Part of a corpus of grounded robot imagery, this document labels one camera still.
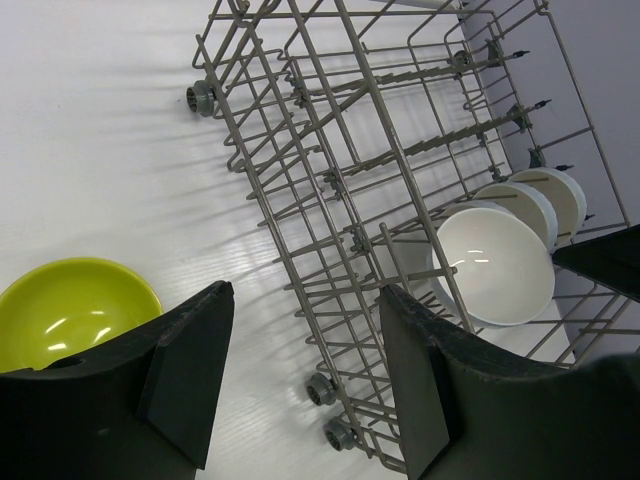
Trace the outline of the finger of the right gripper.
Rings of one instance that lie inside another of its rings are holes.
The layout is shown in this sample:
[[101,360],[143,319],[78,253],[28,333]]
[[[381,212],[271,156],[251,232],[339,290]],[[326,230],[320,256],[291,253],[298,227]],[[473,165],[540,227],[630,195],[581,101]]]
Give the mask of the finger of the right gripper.
[[639,299],[638,227],[560,248],[552,261],[618,294]]

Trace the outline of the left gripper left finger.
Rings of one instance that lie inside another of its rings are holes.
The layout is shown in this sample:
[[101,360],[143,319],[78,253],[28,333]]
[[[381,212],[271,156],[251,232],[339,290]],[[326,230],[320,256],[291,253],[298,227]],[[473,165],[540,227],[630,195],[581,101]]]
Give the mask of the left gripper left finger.
[[204,469],[234,323],[215,282],[42,370],[1,377],[5,479],[192,479]]

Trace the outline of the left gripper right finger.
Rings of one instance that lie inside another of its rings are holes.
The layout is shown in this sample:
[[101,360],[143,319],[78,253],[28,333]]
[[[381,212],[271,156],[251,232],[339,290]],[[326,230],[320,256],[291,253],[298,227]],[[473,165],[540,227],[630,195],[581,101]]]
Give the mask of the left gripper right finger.
[[395,285],[380,319],[412,479],[635,479],[639,358],[574,369],[497,347]]

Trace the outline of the white bowl stack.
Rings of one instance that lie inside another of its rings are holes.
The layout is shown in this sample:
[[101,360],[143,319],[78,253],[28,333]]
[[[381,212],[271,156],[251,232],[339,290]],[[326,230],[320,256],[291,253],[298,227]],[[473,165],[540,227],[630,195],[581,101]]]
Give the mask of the white bowl stack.
[[534,231],[508,212],[473,207],[436,230],[469,319],[476,326],[515,327],[551,303],[555,274]]

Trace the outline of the green bowl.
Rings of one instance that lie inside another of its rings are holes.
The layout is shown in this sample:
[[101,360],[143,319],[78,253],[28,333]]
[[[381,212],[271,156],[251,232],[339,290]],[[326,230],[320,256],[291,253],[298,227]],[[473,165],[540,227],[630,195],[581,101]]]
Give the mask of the green bowl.
[[112,260],[39,266],[1,293],[1,371],[42,370],[163,313],[149,283]]

